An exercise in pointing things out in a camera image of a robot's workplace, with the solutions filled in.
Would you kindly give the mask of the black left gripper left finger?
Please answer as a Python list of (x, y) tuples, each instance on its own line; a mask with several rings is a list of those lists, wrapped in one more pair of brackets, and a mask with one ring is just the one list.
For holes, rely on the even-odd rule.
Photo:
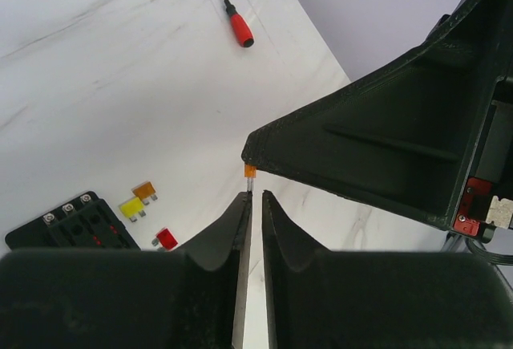
[(252, 194), (170, 252), (20, 249), (1, 260), (4, 348), (239, 348)]

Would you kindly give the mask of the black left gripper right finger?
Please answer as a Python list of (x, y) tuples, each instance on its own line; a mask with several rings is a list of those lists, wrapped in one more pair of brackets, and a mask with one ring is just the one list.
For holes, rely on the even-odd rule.
[(509, 348), (512, 295), (465, 253), (332, 251), (262, 196), (272, 348)]

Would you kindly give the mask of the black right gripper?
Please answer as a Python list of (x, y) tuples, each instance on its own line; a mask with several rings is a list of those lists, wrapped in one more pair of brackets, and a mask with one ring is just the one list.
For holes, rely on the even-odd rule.
[(512, 0), (461, 0), (423, 46), (252, 132), (243, 161), (482, 242), (509, 226)]

